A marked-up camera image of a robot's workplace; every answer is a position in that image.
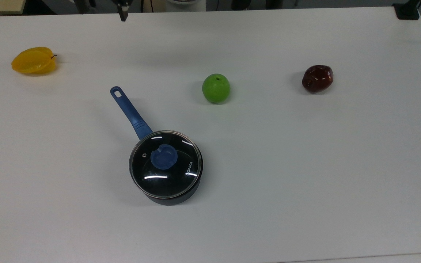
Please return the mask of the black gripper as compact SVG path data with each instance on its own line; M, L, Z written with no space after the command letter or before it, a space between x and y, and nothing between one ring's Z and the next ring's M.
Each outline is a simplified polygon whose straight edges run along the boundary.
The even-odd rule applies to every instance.
M133 0L112 0L115 5L118 5L118 13L122 22L125 22L128 17L129 5L132 5Z

